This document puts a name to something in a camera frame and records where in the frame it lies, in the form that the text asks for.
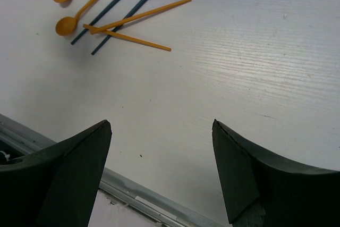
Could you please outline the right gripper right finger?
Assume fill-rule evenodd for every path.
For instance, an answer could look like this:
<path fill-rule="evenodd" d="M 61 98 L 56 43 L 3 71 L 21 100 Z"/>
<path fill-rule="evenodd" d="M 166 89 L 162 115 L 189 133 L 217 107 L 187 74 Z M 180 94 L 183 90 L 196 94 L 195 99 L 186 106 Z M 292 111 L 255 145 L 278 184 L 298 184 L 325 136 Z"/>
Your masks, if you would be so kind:
<path fill-rule="evenodd" d="M 232 226 L 339 226 L 339 172 L 293 161 L 219 121 L 212 144 Z"/>

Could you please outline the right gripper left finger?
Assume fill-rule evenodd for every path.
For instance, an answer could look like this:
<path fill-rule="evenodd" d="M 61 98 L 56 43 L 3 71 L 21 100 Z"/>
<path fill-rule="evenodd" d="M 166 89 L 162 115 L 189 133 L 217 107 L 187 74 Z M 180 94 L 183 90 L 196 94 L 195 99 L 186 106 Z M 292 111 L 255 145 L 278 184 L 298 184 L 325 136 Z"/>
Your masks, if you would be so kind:
<path fill-rule="evenodd" d="M 111 137 L 103 120 L 1 163 L 1 226 L 88 226 Z"/>

